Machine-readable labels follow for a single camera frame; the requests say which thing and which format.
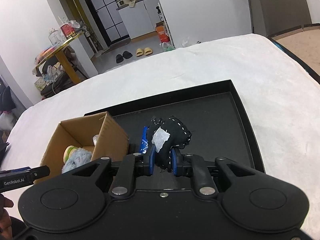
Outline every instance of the black tray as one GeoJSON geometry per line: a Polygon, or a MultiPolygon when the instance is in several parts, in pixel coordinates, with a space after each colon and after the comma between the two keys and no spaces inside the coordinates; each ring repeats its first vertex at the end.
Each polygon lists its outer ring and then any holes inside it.
{"type": "MultiPolygon", "coordinates": [[[[206,161],[214,161],[215,157],[224,156],[264,172],[256,138],[231,80],[142,98],[86,115],[106,111],[128,133],[130,144],[136,145],[136,152],[140,148],[143,127],[149,125],[152,117],[166,119],[174,115],[192,132],[190,145],[181,150],[182,154],[201,155],[206,161]]],[[[153,188],[164,187],[159,182],[161,178],[156,177],[151,184],[158,186],[153,185],[153,188]]],[[[147,182],[142,178],[137,179],[137,187],[145,188],[144,184],[147,182]]],[[[184,182],[178,182],[168,186],[177,188],[183,185],[184,182]]]]}

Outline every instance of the bed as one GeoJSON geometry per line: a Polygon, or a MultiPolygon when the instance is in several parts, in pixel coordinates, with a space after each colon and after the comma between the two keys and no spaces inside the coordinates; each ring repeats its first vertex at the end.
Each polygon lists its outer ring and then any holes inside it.
{"type": "MultiPolygon", "coordinates": [[[[90,78],[25,111],[2,170],[36,167],[61,120],[120,103],[231,79],[255,133],[267,174],[310,201],[302,229],[320,238],[320,86],[268,39],[249,34],[145,57],[90,78]]],[[[26,188],[4,193],[15,207],[26,188]]]]}

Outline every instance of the doorway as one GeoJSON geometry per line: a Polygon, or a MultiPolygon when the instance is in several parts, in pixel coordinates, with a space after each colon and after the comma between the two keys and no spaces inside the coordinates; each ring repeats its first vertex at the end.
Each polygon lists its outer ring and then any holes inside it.
{"type": "Polygon", "coordinates": [[[108,46],[129,38],[116,0],[85,0],[108,46]]]}

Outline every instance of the white patch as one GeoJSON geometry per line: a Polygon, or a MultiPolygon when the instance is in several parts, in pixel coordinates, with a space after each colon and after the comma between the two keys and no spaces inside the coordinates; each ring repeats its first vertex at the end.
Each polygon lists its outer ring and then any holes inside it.
{"type": "Polygon", "coordinates": [[[158,128],[152,138],[152,143],[156,146],[157,153],[161,150],[163,144],[169,139],[169,137],[170,133],[167,133],[161,127],[158,128]]]}

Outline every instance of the cabinet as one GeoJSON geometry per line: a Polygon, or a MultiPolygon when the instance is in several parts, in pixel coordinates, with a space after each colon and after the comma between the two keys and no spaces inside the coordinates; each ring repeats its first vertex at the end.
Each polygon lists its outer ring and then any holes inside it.
{"type": "Polygon", "coordinates": [[[119,13],[131,39],[154,31],[143,1],[137,2],[132,8],[122,8],[119,13]]]}
{"type": "Polygon", "coordinates": [[[144,2],[144,5],[146,6],[153,29],[156,30],[156,24],[160,22],[158,10],[156,9],[156,7],[158,6],[159,0],[143,0],[143,2],[144,2]]]}

